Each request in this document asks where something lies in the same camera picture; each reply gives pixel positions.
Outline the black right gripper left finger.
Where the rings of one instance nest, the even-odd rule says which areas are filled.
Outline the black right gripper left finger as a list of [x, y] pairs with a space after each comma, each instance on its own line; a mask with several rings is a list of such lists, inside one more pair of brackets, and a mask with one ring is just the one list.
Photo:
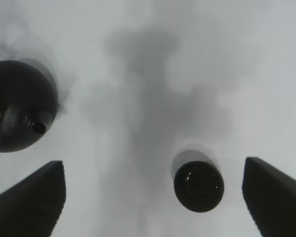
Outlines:
[[50, 161], [0, 194], [0, 237], [49, 237], [66, 201], [62, 161]]

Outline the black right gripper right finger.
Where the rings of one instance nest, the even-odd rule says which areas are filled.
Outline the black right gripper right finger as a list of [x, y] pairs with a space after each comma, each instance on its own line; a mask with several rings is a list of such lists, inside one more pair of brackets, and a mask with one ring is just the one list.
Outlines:
[[296, 237], [296, 180], [257, 157], [245, 160], [242, 194], [263, 237]]

